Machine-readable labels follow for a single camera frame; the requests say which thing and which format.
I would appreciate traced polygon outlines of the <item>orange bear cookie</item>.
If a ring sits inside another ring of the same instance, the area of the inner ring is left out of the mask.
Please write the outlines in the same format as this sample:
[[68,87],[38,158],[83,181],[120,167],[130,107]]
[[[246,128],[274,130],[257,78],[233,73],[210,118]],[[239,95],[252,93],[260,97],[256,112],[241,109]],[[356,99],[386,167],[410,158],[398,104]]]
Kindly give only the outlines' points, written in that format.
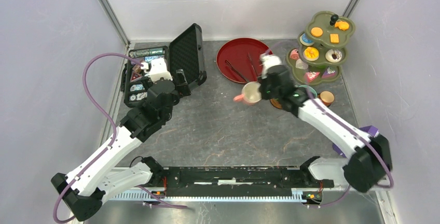
[[349,24],[349,22],[346,22],[346,21],[337,21],[334,24],[334,27],[338,28],[338,29],[340,29],[342,31],[346,31],[346,30],[348,30],[350,28],[350,24]]

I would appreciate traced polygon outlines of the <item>small orange cup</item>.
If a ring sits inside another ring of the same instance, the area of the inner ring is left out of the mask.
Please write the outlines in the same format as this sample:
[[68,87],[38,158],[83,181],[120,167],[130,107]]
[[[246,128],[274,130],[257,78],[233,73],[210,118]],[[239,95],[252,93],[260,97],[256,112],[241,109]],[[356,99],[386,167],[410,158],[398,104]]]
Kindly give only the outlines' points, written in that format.
[[335,96],[329,91],[322,91],[318,94],[318,98],[326,107],[330,107],[335,100]]

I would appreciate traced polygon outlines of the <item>white chocolate donut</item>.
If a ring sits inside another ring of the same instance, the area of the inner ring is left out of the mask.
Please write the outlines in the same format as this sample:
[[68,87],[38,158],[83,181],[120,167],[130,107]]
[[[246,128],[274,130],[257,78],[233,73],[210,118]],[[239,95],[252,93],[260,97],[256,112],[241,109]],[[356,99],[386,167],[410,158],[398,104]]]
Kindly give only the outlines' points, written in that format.
[[328,62],[337,63],[343,59],[343,53],[338,49],[330,49],[326,52],[325,58]]

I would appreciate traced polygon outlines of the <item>round orange cookie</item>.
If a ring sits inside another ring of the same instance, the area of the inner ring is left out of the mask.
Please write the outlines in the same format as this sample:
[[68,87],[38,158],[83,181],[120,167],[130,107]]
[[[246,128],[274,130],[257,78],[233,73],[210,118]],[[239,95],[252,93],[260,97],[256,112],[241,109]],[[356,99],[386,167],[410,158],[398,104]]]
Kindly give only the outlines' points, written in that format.
[[310,33],[314,37],[321,37],[323,35],[323,30],[320,27],[313,27]]

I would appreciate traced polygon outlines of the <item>brown saucer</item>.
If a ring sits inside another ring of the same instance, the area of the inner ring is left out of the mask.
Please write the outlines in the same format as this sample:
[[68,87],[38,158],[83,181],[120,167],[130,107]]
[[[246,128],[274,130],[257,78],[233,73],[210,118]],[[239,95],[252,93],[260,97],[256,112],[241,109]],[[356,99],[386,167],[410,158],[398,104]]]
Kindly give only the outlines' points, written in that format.
[[275,107],[277,109],[283,109],[282,105],[279,103],[279,101],[277,99],[270,99],[270,103],[273,107]]

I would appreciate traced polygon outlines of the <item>purple triangle cake slice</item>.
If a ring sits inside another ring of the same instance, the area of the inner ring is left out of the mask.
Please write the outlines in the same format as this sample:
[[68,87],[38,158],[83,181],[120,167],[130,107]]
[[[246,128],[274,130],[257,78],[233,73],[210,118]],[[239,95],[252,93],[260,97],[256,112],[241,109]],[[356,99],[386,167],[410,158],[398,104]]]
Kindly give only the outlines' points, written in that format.
[[337,68],[334,67],[327,67],[324,71],[323,74],[321,76],[322,79],[330,79],[330,78],[334,78],[335,76],[337,76],[338,74],[338,70]]

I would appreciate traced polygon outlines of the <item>blue frosted donut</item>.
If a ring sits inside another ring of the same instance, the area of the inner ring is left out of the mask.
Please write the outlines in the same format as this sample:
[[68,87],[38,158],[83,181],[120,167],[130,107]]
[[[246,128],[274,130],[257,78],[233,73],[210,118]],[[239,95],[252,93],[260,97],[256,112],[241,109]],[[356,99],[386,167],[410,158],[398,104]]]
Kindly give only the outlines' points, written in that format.
[[302,45],[304,45],[304,46],[312,46],[312,45],[314,44],[314,41],[313,41],[313,40],[310,40],[310,39],[307,37],[306,33],[302,33],[302,34],[301,34],[301,36],[300,36],[300,38],[299,38],[299,41],[300,41],[300,43],[301,43]]

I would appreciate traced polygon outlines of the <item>white roll cake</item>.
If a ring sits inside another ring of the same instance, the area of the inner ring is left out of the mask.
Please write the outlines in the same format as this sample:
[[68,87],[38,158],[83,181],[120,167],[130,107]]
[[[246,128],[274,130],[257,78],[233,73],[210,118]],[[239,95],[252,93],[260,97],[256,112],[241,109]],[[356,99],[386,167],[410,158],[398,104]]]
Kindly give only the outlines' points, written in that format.
[[295,62],[295,67],[296,67],[297,69],[307,70],[308,67],[309,67],[309,65],[308,65],[307,63],[305,63],[303,60],[298,59],[298,60],[296,60],[296,62]]

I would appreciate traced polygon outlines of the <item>mint green cup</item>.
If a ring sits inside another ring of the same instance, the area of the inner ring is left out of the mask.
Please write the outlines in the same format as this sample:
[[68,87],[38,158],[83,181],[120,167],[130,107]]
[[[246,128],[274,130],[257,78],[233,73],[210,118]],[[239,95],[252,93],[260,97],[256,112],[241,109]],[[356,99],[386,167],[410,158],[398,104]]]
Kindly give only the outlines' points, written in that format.
[[318,96],[316,90],[308,85],[300,85],[299,87],[304,88],[307,93],[310,93],[313,99],[315,99]]

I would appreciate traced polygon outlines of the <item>yellow frosted donut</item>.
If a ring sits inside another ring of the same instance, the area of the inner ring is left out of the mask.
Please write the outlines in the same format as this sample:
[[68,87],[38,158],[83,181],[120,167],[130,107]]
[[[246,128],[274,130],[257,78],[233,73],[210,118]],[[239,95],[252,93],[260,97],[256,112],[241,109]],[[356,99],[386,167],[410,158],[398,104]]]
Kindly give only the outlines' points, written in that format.
[[315,47],[307,47],[304,51],[303,51],[303,56],[307,61],[316,61],[319,56],[319,50]]

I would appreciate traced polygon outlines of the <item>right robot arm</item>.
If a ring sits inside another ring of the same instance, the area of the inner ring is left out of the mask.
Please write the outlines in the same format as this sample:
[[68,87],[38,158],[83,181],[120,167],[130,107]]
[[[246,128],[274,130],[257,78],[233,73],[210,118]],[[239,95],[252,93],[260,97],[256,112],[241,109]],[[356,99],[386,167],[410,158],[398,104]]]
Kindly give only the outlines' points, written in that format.
[[311,98],[305,88],[295,86],[285,65],[263,65],[258,81],[264,100],[277,99],[283,110],[312,125],[331,140],[348,158],[342,167],[346,182],[366,193],[387,177],[392,189],[392,160],[388,140],[381,134],[371,136],[329,110],[321,100]]

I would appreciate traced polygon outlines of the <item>orange square cracker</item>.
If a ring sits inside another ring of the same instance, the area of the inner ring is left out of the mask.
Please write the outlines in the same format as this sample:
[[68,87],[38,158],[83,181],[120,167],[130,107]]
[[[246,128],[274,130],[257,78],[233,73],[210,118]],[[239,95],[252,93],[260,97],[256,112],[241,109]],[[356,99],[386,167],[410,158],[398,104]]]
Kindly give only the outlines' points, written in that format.
[[338,44],[340,42],[339,34],[337,33],[330,33],[329,37],[332,44]]

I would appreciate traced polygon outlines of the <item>pink mug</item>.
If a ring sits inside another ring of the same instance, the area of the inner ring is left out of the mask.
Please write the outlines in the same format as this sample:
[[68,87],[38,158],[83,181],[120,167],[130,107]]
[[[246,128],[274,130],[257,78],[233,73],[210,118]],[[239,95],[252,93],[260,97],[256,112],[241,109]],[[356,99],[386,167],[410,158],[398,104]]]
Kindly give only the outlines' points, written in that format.
[[233,98],[234,102],[242,102],[243,104],[254,105],[262,99],[259,91],[261,84],[257,81],[252,81],[245,84],[241,90],[241,94]]

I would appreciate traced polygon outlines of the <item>pink roll cake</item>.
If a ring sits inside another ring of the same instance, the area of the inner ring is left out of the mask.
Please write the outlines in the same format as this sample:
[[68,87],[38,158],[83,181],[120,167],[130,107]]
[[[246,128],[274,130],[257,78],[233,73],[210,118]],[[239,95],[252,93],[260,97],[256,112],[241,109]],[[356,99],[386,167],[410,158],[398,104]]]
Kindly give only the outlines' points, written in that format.
[[292,60],[298,60],[298,59],[299,59],[299,52],[298,52],[298,49],[297,49],[297,48],[293,49],[293,50],[290,52],[289,57],[290,57],[290,59],[292,59]]

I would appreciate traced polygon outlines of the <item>pink strawberry cake slice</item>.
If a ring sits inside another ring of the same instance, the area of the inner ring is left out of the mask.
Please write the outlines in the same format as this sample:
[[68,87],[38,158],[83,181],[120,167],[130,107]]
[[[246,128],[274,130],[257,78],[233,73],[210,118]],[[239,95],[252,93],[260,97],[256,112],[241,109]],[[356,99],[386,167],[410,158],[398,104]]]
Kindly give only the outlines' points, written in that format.
[[313,82],[316,79],[320,78],[320,72],[305,72],[304,78],[306,83]]

